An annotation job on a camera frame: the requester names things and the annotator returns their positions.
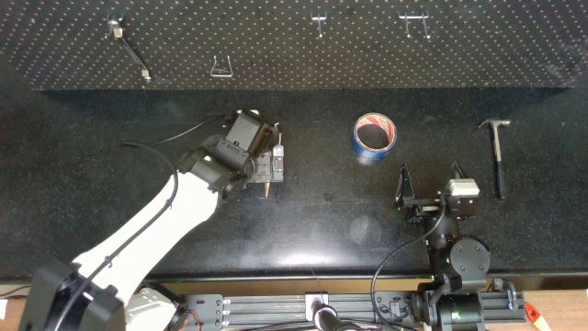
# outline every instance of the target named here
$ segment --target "wooden floor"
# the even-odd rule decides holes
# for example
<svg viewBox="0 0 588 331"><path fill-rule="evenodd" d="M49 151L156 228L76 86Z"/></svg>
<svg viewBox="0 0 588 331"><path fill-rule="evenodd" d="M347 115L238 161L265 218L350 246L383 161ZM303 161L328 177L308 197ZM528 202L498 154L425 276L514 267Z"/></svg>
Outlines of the wooden floor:
<svg viewBox="0 0 588 331"><path fill-rule="evenodd" d="M588 291L525 291L526 300L545 317L551 330L588 330ZM26 300L11 300L0 330L17 330ZM531 323L486 325L490 331L533 331Z"/></svg>

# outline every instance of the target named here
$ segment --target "blue tape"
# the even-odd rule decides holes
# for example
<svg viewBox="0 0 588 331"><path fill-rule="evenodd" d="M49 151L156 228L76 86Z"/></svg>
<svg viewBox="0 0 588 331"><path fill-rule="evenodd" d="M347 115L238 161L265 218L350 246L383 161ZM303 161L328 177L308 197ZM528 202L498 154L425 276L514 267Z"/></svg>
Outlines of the blue tape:
<svg viewBox="0 0 588 331"><path fill-rule="evenodd" d="M359 137L357 136L357 129L361 128L364 125L378 125L382 130L386 132L388 135L388 145L384 148L371 148L367 147L365 144L361 142ZM376 159L381 160L384 158L394 144L396 143L396 126L394 122L388 117L378 114L378 113L368 113L357 120L356 124L353 126L353 149L359 156L366 157L368 159Z"/></svg>

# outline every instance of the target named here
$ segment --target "hammer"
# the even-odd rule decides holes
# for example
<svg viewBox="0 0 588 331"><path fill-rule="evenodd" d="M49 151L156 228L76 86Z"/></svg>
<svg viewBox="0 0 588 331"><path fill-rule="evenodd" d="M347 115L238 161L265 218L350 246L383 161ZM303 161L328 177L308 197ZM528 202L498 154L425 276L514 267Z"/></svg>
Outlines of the hammer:
<svg viewBox="0 0 588 331"><path fill-rule="evenodd" d="M502 166L503 158L500 154L500 141L498 139L498 126L511 125L510 120L498 120L496 118L487 119L480 124L490 124L494 135L494 153L496 155L496 185L498 187L498 200L506 199L506 182L504 180L504 171Z"/></svg>

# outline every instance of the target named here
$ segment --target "black countertop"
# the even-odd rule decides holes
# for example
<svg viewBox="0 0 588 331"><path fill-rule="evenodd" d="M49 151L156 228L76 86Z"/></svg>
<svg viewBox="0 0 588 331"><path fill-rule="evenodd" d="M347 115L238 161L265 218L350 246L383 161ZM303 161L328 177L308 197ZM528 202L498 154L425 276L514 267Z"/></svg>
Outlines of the black countertop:
<svg viewBox="0 0 588 331"><path fill-rule="evenodd" d="M152 279L358 276L420 235L394 210L400 165L417 196L432 197L457 160L483 198L460 224L492 251L491 274L588 272L586 86L560 89L312 91L76 91L10 94L0 107L0 279L27 280L47 257L69 261L115 232L168 179L144 151L118 147L181 132L210 114L259 109L278 121L286 180L251 185L186 235ZM375 165L351 147L355 120L380 112L398 141ZM489 117L501 130L509 198L494 197ZM173 159L215 132L160 150ZM424 244L402 251L391 276L423 276Z"/></svg>

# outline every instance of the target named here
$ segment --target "black pegboard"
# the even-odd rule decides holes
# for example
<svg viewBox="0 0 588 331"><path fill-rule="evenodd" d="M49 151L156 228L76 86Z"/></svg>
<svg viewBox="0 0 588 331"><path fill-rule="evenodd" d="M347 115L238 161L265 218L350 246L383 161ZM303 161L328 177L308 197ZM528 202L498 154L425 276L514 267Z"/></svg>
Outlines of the black pegboard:
<svg viewBox="0 0 588 331"><path fill-rule="evenodd" d="M0 58L47 89L573 86L588 70L585 0L2 1ZM426 11L431 39L398 13ZM327 14L319 38L311 13ZM124 17L139 67L108 36ZM209 72L217 55L234 76Z"/></svg>

